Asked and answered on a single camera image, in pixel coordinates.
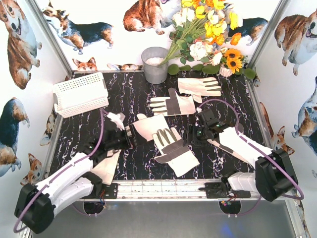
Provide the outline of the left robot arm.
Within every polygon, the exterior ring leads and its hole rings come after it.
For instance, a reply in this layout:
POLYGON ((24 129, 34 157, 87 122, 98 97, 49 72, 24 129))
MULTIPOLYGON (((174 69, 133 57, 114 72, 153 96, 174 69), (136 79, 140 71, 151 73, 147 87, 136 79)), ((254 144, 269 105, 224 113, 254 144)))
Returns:
POLYGON ((81 198, 97 197, 110 186, 120 152, 131 146, 129 127, 101 131, 82 145, 61 169, 37 184, 22 187, 14 215, 34 233, 43 232, 63 209, 81 198))

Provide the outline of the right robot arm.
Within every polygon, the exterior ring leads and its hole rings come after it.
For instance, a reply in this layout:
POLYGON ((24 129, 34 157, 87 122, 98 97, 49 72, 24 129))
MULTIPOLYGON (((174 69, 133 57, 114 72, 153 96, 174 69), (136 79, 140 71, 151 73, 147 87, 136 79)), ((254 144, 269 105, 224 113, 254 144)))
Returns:
POLYGON ((230 172, 223 176, 229 191, 258 193, 267 201, 298 188, 289 155, 283 149, 270 149, 245 136, 233 124, 220 121, 208 109, 197 114, 198 124, 187 126, 184 144, 212 144, 252 166, 253 172, 230 172))

